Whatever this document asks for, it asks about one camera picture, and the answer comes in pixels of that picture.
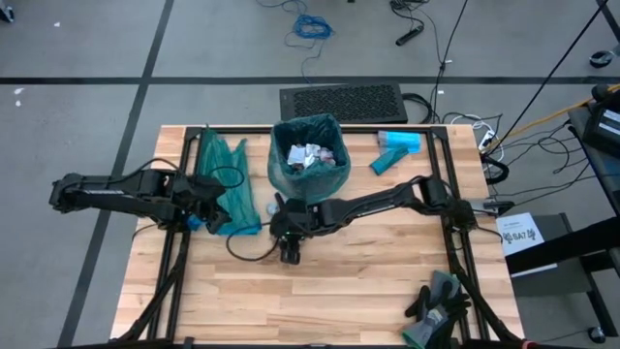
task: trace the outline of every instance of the teal trash bag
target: teal trash bag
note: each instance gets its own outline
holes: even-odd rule
[[[201,137],[203,139],[198,173],[215,177],[227,187],[226,193],[217,199],[217,203],[229,213],[232,222],[224,224],[217,234],[227,236],[237,231],[236,235],[257,234],[262,226],[261,217],[254,208],[245,154],[247,140],[239,142],[231,152],[226,141],[218,138],[217,133],[208,127]]]
[[[331,150],[335,166],[322,161],[300,171],[290,166],[287,161],[291,145],[308,143]],[[314,204],[338,191],[350,171],[351,160],[342,130],[332,115],[299,117],[277,123],[271,129],[267,172],[271,185],[285,196]]]

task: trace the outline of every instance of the gray floor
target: gray floor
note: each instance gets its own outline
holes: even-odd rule
[[[309,76],[418,76],[437,74],[432,27],[402,48],[394,40],[408,28],[387,0],[308,0],[310,14],[324,16],[336,36],[323,56],[307,65]],[[620,4],[610,7],[620,16]],[[140,77],[164,0],[13,0],[17,21],[0,25],[0,80],[26,77]],[[431,0],[424,10],[437,24],[445,46],[460,5]],[[596,10],[594,0],[472,0],[454,38],[447,77],[544,77]],[[286,48],[283,37],[294,17],[253,0],[175,0],[155,64],[155,77],[299,77],[307,52]],[[587,57],[611,48],[615,39],[596,19],[559,77],[620,76],[620,63],[595,70]],[[25,87],[19,95],[17,88]],[[162,124],[273,123],[279,120],[278,90],[293,85],[151,85],[125,169],[152,155]],[[438,113],[491,115],[502,112],[506,131],[532,94],[534,84],[443,84]],[[548,86],[522,122],[535,120],[587,97],[591,84]],[[428,95],[432,85],[403,84],[403,91]],[[7,203],[0,211],[5,243],[0,247],[0,343],[7,348],[55,346],[73,296],[96,211],[60,215],[47,204],[50,184],[68,172],[108,174],[119,149],[137,85],[0,85],[0,155]],[[408,105],[410,122],[423,116]],[[561,123],[546,124],[540,131]],[[518,149],[507,150],[512,159]],[[573,159],[583,157],[573,154]],[[560,155],[533,150],[511,167],[501,193],[568,181],[579,167],[558,175]],[[530,198],[522,195],[517,202]],[[515,212],[566,212],[574,228],[612,214],[596,180]],[[74,344],[108,339],[136,218],[114,214]],[[613,300],[620,281],[597,275]],[[528,337],[536,340],[596,325],[584,295],[519,298]],[[608,302],[616,323],[620,307]],[[596,345],[585,334],[555,341],[572,346],[617,348],[610,339]]]

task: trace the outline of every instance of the black handle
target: black handle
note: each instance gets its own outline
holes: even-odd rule
[[[421,33],[423,30],[424,30],[424,27],[422,25],[415,27],[409,33],[398,38],[398,40],[396,40],[396,45],[399,47],[405,45],[405,43],[413,39],[417,34]]]

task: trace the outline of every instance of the wooden table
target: wooden table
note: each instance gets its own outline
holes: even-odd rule
[[[185,129],[163,126],[154,156],[178,163]],[[455,125],[448,130],[461,196],[486,198],[471,127]],[[274,202],[275,193],[266,170],[269,134],[226,135],[231,148],[243,138],[248,140],[255,206],[262,221],[268,221],[265,207]],[[346,134],[344,138],[352,170],[334,197],[351,199],[388,189],[414,175],[431,174],[424,145],[419,154],[408,155],[376,176],[368,167],[379,155],[376,136]],[[149,223],[141,219],[139,227]],[[480,223],[495,229],[490,218]],[[153,228],[135,238],[112,337],[127,331],[151,299],[164,237]],[[484,231],[474,231],[470,237],[482,294],[509,329],[523,335],[498,237]],[[402,344],[400,330],[412,322],[404,317],[404,309],[419,288],[429,284],[433,270],[448,270],[439,217],[410,209],[359,218],[337,234],[306,241],[299,266],[281,264],[279,253],[259,263],[237,261],[224,241],[206,230],[192,234],[175,341],[193,336],[197,343]],[[256,237],[234,238],[232,248],[238,254],[258,256],[271,243],[264,229]],[[169,305],[170,300],[163,306],[161,324],[166,324]],[[469,317],[476,338],[473,311]],[[165,325],[159,329],[163,336]]]

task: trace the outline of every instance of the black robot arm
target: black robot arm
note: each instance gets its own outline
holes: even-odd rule
[[[421,198],[414,193],[416,185]],[[450,215],[459,216],[463,206],[468,205],[455,200],[441,179],[423,175],[391,189],[352,200],[327,199],[307,205],[296,199],[284,203],[279,194],[276,194],[276,200],[280,210],[271,219],[269,230],[280,241],[280,260],[294,265],[299,264],[299,243],[302,240],[333,234],[356,218],[399,207],[411,208],[424,215],[450,212]],[[475,224],[471,208],[469,212],[471,217],[468,220],[473,219]]]
[[[209,232],[231,219],[216,202],[225,187],[216,178],[170,170],[140,170],[121,177],[66,174],[53,183],[49,204],[62,213],[99,208],[149,217],[160,229],[186,228],[192,215]]]

